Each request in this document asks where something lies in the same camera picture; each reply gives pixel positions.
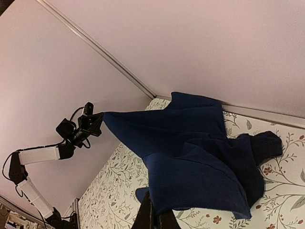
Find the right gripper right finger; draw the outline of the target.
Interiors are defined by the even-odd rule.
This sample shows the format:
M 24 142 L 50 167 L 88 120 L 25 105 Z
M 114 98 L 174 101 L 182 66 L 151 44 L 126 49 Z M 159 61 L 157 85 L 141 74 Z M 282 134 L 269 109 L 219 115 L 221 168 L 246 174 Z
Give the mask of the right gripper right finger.
M 172 210 L 165 211 L 158 215 L 159 229 L 181 229 Z

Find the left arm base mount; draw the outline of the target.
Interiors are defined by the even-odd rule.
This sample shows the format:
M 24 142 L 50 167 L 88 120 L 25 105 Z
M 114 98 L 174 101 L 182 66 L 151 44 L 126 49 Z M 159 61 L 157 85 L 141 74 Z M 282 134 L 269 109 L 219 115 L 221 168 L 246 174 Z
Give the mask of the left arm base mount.
M 53 208 L 52 215 L 45 219 L 46 222 L 55 229 L 78 229 L 78 215 L 72 212 L 69 217 L 61 217 L 59 211 Z

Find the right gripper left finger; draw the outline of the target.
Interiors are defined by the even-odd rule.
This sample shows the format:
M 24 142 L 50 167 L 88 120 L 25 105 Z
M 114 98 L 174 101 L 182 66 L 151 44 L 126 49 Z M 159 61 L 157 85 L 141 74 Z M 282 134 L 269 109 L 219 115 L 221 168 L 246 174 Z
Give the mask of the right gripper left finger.
M 154 228 L 154 209 L 149 192 L 146 192 L 139 211 L 133 223 L 132 229 L 153 229 Z

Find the blue garment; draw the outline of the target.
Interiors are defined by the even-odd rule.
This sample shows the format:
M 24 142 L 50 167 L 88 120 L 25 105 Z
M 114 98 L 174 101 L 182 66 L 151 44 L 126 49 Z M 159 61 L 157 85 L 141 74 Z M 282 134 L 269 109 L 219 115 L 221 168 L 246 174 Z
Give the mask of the blue garment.
M 221 104 L 198 95 L 173 92 L 162 110 L 106 112 L 103 119 L 143 160 L 158 214 L 207 208 L 250 219 L 264 194 L 258 167 L 283 153 L 270 131 L 228 138 Z

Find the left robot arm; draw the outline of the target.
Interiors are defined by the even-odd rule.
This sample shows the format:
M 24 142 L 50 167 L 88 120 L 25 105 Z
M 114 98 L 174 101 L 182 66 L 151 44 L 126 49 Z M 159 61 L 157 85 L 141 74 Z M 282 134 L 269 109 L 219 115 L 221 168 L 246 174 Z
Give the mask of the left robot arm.
M 10 154 L 9 181 L 21 190 L 23 196 L 38 210 L 42 218 L 48 221 L 61 221 L 62 218 L 56 209 L 42 196 L 31 181 L 26 165 L 46 161 L 65 160 L 74 155 L 76 148 L 89 149 L 89 136 L 99 137 L 102 134 L 101 125 L 103 112 L 97 114 L 83 113 L 78 118 L 78 124 L 72 120 L 63 119 L 57 126 L 57 133 L 63 138 L 62 142 L 19 149 Z

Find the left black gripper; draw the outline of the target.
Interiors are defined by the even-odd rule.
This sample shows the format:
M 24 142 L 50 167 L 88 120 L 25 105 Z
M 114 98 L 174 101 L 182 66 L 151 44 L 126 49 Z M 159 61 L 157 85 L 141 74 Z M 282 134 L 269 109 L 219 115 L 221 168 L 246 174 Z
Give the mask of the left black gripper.
M 73 132 L 71 143 L 74 146 L 81 146 L 83 141 L 89 136 L 99 137 L 102 134 L 100 130 L 103 122 L 104 112 L 91 115 L 81 115 L 78 121 L 78 128 Z

